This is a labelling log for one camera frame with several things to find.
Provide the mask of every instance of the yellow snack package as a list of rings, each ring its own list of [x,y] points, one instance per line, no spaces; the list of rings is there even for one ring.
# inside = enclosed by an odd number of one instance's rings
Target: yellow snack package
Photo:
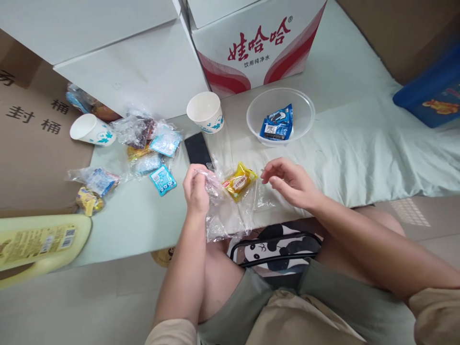
[[[246,168],[242,162],[238,162],[236,173],[222,185],[228,190],[233,200],[238,202],[242,192],[248,188],[252,181],[257,179],[257,177],[258,176],[255,172]]]
[[[149,148],[147,145],[145,149],[135,149],[131,146],[128,146],[127,148],[127,153],[128,153],[128,161],[134,161],[137,158],[140,158],[142,156],[145,156],[146,154],[152,153],[153,151]]]
[[[87,217],[98,213],[104,207],[104,201],[91,189],[82,186],[77,193],[77,204]]]

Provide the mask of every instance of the person's left hand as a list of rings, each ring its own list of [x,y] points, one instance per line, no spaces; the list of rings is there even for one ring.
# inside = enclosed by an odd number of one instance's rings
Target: person's left hand
[[[187,201],[187,211],[191,214],[205,215],[209,211],[209,195],[205,189],[206,178],[201,173],[195,175],[195,170],[210,173],[208,168],[201,164],[191,164],[188,168],[182,184]]]

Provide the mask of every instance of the hand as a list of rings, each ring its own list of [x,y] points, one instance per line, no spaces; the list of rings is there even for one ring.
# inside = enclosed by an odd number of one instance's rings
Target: hand
[[[187,201],[187,212],[206,215],[209,211],[209,195],[205,189],[205,176],[196,173],[195,170],[210,172],[207,167],[201,164],[191,164],[188,168],[182,184]]]
[[[270,161],[260,177],[262,184],[270,182],[292,206],[307,211],[315,208],[324,196],[301,165],[284,157]]]

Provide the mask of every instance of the tile floor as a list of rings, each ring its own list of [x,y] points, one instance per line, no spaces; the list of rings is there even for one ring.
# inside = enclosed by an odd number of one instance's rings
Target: tile floor
[[[409,238],[460,269],[460,196],[377,207]],[[2,345],[142,345],[166,270],[150,254],[41,276],[0,291]]]

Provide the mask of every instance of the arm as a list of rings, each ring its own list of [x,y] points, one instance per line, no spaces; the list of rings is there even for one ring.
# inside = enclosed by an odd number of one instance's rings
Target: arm
[[[278,158],[267,164],[270,182],[293,206],[314,215],[367,271],[408,300],[425,288],[460,288],[460,272],[423,247],[323,195],[303,167]]]
[[[161,286],[153,327],[171,319],[189,320],[195,328],[203,301],[206,256],[206,213],[209,197],[203,174],[196,169],[207,168],[192,164],[184,179],[187,215],[181,237],[174,250],[168,272]]]

